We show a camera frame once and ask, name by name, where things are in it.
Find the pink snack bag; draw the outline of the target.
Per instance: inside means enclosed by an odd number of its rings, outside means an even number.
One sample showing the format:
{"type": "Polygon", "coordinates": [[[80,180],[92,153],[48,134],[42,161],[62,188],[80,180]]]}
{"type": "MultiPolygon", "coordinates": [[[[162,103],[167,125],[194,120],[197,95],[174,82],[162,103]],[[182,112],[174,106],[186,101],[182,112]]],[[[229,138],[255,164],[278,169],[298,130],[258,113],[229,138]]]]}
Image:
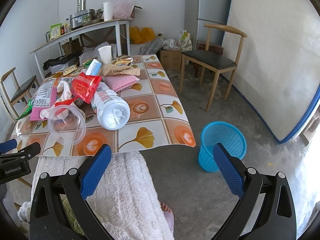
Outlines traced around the pink snack bag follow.
{"type": "Polygon", "coordinates": [[[51,107],[57,100],[56,78],[50,79],[40,85],[34,97],[33,109],[30,114],[30,121],[40,121],[40,113],[51,107]]]}

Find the light blue carton box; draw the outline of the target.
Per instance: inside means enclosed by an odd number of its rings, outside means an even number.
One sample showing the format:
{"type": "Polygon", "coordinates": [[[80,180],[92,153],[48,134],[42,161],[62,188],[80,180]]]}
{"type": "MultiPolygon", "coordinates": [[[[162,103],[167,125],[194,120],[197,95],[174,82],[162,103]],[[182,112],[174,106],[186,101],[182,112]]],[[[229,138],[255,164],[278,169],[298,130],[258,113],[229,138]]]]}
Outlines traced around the light blue carton box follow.
{"type": "Polygon", "coordinates": [[[86,75],[97,76],[101,66],[102,66],[102,63],[100,61],[93,59],[86,70],[86,75]]]}

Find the small green snack packet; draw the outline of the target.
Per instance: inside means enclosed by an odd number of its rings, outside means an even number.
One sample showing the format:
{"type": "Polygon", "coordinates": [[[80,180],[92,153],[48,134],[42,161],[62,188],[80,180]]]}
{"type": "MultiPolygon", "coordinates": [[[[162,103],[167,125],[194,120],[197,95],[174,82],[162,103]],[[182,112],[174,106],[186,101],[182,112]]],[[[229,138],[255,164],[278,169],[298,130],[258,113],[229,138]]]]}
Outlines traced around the small green snack packet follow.
{"type": "Polygon", "coordinates": [[[84,68],[88,68],[90,66],[90,64],[92,63],[92,61],[93,61],[93,59],[84,62],[83,63],[84,68]]]}

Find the wooden chair black seat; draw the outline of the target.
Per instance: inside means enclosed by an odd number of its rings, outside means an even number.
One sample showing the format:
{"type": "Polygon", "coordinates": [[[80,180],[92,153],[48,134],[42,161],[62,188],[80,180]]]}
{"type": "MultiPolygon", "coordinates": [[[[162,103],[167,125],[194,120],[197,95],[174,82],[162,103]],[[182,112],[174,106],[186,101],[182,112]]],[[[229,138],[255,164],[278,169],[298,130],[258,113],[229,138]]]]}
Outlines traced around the wooden chair black seat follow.
{"type": "Polygon", "coordinates": [[[247,34],[244,33],[243,31],[240,31],[239,29],[236,29],[235,27],[232,27],[230,25],[224,25],[224,24],[205,24],[204,27],[208,28],[208,35],[206,39],[205,50],[192,50],[192,51],[181,52],[180,92],[183,89],[183,79],[184,79],[186,60],[196,63],[202,67],[201,75],[200,75],[200,83],[203,82],[205,70],[206,69],[211,70],[212,72],[214,72],[214,79],[213,79],[213,84],[210,91],[209,99],[206,105],[206,111],[209,111],[214,98],[215,90],[216,90],[220,75],[226,72],[231,72],[231,77],[230,77],[229,84],[228,84],[224,98],[226,99],[228,97],[228,94],[232,87],[234,75],[236,73],[238,63],[240,60],[243,42],[244,42],[244,39],[247,37],[247,34]],[[232,61],[224,56],[221,56],[212,51],[209,51],[210,34],[212,29],[217,29],[220,31],[224,31],[227,33],[240,36],[240,42],[239,42],[235,61],[232,61]]]}

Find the green chip bag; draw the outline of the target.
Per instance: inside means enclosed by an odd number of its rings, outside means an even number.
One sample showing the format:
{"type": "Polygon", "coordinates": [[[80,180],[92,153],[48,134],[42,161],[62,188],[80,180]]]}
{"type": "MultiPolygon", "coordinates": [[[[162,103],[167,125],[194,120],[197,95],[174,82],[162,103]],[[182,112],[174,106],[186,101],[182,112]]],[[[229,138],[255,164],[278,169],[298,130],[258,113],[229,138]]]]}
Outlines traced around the green chip bag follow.
{"type": "Polygon", "coordinates": [[[31,111],[32,111],[32,109],[33,109],[34,100],[35,100],[34,98],[32,98],[32,99],[29,100],[26,109],[25,109],[24,112],[16,119],[16,121],[23,119],[24,117],[28,116],[28,115],[31,113],[31,111]]]}

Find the white side table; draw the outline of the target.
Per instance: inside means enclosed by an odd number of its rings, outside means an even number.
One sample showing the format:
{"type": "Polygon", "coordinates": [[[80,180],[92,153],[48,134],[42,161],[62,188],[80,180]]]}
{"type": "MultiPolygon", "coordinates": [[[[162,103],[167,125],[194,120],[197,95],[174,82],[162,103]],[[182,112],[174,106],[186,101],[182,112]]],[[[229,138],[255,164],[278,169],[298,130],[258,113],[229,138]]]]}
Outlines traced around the white side table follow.
{"type": "Polygon", "coordinates": [[[82,35],[82,34],[90,32],[90,31],[114,27],[115,33],[116,33],[117,53],[118,53],[118,55],[122,55],[120,26],[124,25],[125,29],[126,29],[125,38],[126,38],[126,43],[127,43],[127,53],[130,55],[131,54],[131,51],[130,51],[130,22],[132,20],[133,20],[132,18],[129,18],[127,20],[115,19],[115,20],[103,21],[103,22],[91,24],[91,25],[88,25],[88,26],[85,26],[85,27],[82,27],[82,28],[79,28],[76,30],[72,30],[72,31],[68,32],[67,34],[64,34],[58,38],[55,38],[55,39],[47,42],[46,44],[40,46],[39,48],[33,50],[32,52],[30,52],[30,54],[33,54],[35,57],[36,65],[37,65],[38,70],[40,72],[41,80],[42,81],[44,80],[44,72],[43,72],[43,68],[39,64],[39,61],[37,58],[38,53],[47,49],[47,48],[50,48],[51,46],[53,46],[57,43],[62,42],[63,40],[66,40],[68,38],[73,38],[77,35],[82,35]]]}

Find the red snack wrapper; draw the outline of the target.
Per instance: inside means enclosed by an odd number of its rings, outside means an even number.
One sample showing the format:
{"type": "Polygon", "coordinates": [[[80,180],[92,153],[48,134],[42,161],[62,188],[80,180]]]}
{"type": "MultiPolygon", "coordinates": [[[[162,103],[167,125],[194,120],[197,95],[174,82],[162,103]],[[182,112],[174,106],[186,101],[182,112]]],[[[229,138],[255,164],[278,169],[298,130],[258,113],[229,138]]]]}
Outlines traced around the red snack wrapper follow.
{"type": "Polygon", "coordinates": [[[101,82],[101,76],[86,75],[81,72],[71,82],[71,92],[85,103],[91,103],[93,95],[101,82]]]}

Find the metal rice cooker pot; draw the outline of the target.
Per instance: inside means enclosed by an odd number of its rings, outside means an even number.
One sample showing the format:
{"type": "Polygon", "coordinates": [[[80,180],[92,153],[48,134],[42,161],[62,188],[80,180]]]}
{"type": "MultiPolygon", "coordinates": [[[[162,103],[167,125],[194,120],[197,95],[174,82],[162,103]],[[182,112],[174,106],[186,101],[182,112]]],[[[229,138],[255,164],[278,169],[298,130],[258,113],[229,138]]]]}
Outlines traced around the metal rice cooker pot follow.
{"type": "Polygon", "coordinates": [[[84,23],[90,22],[95,18],[95,10],[94,9],[86,9],[75,12],[70,15],[70,28],[72,30],[81,28],[84,26],[84,23]]]}

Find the white fluffy pants leg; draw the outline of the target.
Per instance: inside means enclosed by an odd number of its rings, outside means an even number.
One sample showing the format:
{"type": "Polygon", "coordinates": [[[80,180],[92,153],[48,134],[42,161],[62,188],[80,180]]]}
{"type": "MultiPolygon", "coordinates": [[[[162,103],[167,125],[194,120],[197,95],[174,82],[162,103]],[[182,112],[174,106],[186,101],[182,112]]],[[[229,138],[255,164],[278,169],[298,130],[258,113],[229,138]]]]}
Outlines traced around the white fluffy pants leg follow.
{"type": "Polygon", "coordinates": [[[174,237],[146,161],[138,151],[112,154],[87,202],[115,239],[174,237]]]}

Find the pink clear plastic bag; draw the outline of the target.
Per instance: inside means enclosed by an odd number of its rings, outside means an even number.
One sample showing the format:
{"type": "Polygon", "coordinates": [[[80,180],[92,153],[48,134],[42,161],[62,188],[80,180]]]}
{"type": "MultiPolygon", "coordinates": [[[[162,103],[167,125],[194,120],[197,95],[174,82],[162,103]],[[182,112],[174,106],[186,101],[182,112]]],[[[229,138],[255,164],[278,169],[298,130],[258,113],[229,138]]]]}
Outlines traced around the pink clear plastic bag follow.
{"type": "Polygon", "coordinates": [[[114,19],[129,19],[136,5],[136,0],[109,0],[109,2],[112,4],[114,19]]]}

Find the white mattress blue edge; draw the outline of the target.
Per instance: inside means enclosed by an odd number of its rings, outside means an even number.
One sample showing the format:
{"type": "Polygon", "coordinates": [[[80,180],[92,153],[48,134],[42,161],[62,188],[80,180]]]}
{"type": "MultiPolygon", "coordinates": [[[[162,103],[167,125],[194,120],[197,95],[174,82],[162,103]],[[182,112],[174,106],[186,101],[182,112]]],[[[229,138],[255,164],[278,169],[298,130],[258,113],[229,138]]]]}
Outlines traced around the white mattress blue edge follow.
{"type": "Polygon", "coordinates": [[[232,0],[228,24],[247,34],[234,87],[276,141],[319,105],[319,14],[310,0],[232,0]]]}

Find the foot in pink slipper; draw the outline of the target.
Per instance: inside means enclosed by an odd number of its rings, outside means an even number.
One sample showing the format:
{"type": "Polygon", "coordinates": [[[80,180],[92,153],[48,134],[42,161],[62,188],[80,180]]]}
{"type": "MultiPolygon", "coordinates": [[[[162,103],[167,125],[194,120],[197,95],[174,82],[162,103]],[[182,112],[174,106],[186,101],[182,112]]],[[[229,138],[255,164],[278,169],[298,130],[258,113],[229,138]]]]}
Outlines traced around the foot in pink slipper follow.
{"type": "Polygon", "coordinates": [[[171,232],[174,233],[174,214],[172,209],[164,202],[160,202],[160,206],[171,232]]]}

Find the pink sponge cloth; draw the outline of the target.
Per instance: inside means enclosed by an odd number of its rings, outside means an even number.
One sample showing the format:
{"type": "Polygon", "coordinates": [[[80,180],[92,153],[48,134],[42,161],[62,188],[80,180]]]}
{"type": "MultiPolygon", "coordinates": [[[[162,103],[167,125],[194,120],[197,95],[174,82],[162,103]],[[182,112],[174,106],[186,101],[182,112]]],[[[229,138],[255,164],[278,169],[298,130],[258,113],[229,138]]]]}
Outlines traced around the pink sponge cloth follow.
{"type": "Polygon", "coordinates": [[[115,92],[128,88],[139,80],[140,79],[134,75],[114,75],[103,77],[103,82],[115,92]]]}

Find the cardboard box on floor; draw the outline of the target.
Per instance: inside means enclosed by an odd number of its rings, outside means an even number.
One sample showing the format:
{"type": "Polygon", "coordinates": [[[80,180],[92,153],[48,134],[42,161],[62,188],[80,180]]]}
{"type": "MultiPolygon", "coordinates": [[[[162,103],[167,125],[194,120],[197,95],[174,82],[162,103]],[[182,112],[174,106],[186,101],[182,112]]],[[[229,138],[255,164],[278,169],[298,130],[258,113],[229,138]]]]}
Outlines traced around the cardboard box on floor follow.
{"type": "Polygon", "coordinates": [[[160,50],[160,63],[165,70],[180,70],[181,52],[160,50]]]}

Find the white yogurt drink bottle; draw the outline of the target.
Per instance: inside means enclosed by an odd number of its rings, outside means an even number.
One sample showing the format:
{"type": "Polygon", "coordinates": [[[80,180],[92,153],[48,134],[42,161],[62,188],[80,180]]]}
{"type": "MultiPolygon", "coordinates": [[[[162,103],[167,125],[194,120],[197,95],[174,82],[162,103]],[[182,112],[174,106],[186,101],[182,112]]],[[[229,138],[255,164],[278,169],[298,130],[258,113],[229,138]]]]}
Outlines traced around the white yogurt drink bottle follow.
{"type": "Polygon", "coordinates": [[[121,129],[130,118],[128,103],[103,82],[99,83],[91,106],[100,125],[109,131],[121,129]]]}

